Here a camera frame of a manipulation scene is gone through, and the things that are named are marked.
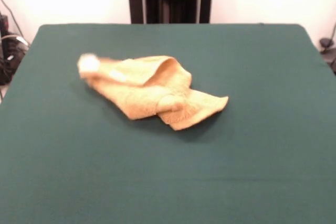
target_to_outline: black cable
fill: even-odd
[[[328,43],[328,46],[327,48],[329,48],[331,46],[331,43],[332,43],[332,38],[335,36],[335,31],[336,31],[336,23],[334,25],[334,30],[332,31],[332,34],[331,34],[331,37],[330,37],[330,41]]]
[[[22,33],[22,31],[21,31],[21,29],[20,29],[18,23],[16,22],[16,19],[15,19],[15,17],[14,17],[14,14],[13,14],[12,10],[8,7],[8,5],[6,5],[6,3],[4,2],[4,0],[0,0],[0,1],[3,3],[3,5],[7,8],[7,10],[9,11],[9,13],[11,14],[11,16],[12,16],[12,18],[13,18],[13,20],[14,20],[14,23],[15,23],[17,29],[18,29],[19,32],[20,32],[20,35],[23,37],[23,33]]]

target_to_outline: yellow towel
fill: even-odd
[[[170,56],[112,60],[84,54],[80,77],[132,120],[158,115],[174,130],[188,128],[221,111],[228,97],[190,89],[192,76]]]

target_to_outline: green table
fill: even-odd
[[[79,79],[175,56],[227,108],[174,132]],[[0,106],[0,223],[336,223],[336,79],[297,25],[47,25]]]

